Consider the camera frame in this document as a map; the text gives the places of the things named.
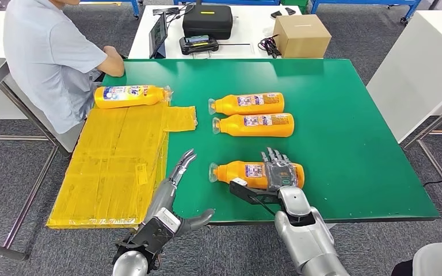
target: robot finger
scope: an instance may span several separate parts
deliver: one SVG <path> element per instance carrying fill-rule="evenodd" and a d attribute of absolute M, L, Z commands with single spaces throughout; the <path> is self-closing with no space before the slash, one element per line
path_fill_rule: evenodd
<path fill-rule="evenodd" d="M 276 149 L 274 149 L 273 151 L 275 151 L 275 157 L 278 160 L 282 161 L 283 159 L 282 159 L 282 156 L 280 155 L 280 152 L 278 150 L 276 150 Z"/>
<path fill-rule="evenodd" d="M 264 163 L 269 163 L 270 161 L 268 160 L 268 158 L 266 157 L 266 154 L 262 151 L 260 152 L 262 154 L 262 160 L 264 161 Z"/>
<path fill-rule="evenodd" d="M 287 157 L 287 155 L 282 154 L 282 157 L 284 158 L 284 161 L 286 161 L 287 163 L 290 163 L 291 161 L 289 160 L 289 157 Z"/>
<path fill-rule="evenodd" d="M 275 154 L 273 154 L 273 151 L 271 148 L 267 147 L 267 151 L 268 151 L 268 156 L 270 157 L 271 162 L 274 162 L 275 160 L 277 160 L 277 157 L 275 157 Z"/>

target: detergent bottle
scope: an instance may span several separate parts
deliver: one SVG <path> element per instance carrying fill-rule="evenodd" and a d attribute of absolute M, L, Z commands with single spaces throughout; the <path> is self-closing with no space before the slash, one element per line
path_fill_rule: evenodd
<path fill-rule="evenodd" d="M 304 186 L 304 169 L 299 164 L 292 164 L 296 171 L 298 186 Z M 265 167 L 262 162 L 242 162 L 233 161 L 226 165 L 216 165 L 211 163 L 209 166 L 209 181 L 222 181 L 230 183 L 231 180 L 239 177 L 246 181 L 249 188 L 267 189 L 268 181 L 265 176 Z"/>
<path fill-rule="evenodd" d="M 212 131 L 232 136 L 289 137 L 294 132 L 294 118 L 289 113 L 231 115 L 212 119 Z"/>
<path fill-rule="evenodd" d="M 153 85 L 104 86 L 96 89 L 94 99 L 98 108 L 124 108 L 134 105 L 154 105 L 159 101 L 170 101 L 169 86 Z"/>
<path fill-rule="evenodd" d="M 268 114 L 284 111 L 284 96 L 281 93 L 252 95 L 228 95 L 222 99 L 209 99 L 209 114 Z"/>

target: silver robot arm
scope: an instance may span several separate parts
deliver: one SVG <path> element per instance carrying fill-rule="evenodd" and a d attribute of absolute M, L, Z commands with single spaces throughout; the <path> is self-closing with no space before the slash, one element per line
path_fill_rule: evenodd
<path fill-rule="evenodd" d="M 338 259 L 334 239 L 318 210 L 310 207 L 298 187 L 279 189 L 282 209 L 275 214 L 275 228 L 285 243 L 298 274 L 349 276 Z"/>
<path fill-rule="evenodd" d="M 214 214 L 207 209 L 200 216 L 182 218 L 173 212 L 177 186 L 189 164 L 196 159 L 194 150 L 182 155 L 169 177 L 158 186 L 146 216 L 138 229 L 116 242 L 113 276 L 145 276 L 158 269 L 156 261 L 163 246 L 172 238 L 206 225 Z"/>
<path fill-rule="evenodd" d="M 252 189 L 241 178 L 230 181 L 230 193 L 250 204 L 279 204 L 275 228 L 296 267 L 304 276 L 349 276 L 338 259 L 334 239 L 318 210 L 298 187 L 294 167 L 285 155 L 268 148 L 262 152 L 266 190 Z"/>

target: cardboard box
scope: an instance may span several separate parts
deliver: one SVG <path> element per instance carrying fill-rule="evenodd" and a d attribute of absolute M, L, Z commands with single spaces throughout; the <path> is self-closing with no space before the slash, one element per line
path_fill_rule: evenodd
<path fill-rule="evenodd" d="M 277 16 L 273 34 L 283 58 L 323 58 L 331 39 L 315 14 Z"/>

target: gray carpet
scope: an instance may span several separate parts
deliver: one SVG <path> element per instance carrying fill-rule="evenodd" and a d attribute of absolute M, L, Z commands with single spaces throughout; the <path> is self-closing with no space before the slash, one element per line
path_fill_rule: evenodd
<path fill-rule="evenodd" d="M 138 21 L 128 4 L 68 7 L 65 12 L 100 47 L 113 45 L 121 53 L 129 52 Z M 387 10 L 385 6 L 321 5 L 318 15 L 333 35 L 326 57 L 349 58 L 367 83 L 403 30 L 398 21 L 405 12 L 405 7 Z M 36 130 L 27 121 L 0 121 L 0 134 L 32 132 Z M 442 164 L 442 136 L 429 137 L 426 142 Z M 0 142 L 0 243 L 49 150 L 50 146 L 42 142 Z M 423 182 L 440 179 L 417 145 L 406 154 Z M 0 258 L 0 275 L 111 274 L 112 241 L 122 236 L 124 229 L 57 231 L 44 226 L 67 165 L 68 159 L 60 155 L 55 158 L 12 247 L 32 250 L 30 259 L 16 262 Z M 420 247 L 442 242 L 442 184 L 426 189 L 441 219 L 339 224 L 331 230 L 349 273 L 390 275 L 395 264 L 412 258 Z M 164 252 L 162 268 L 152 275 L 295 275 L 271 225 L 206 227 L 173 240 Z"/>

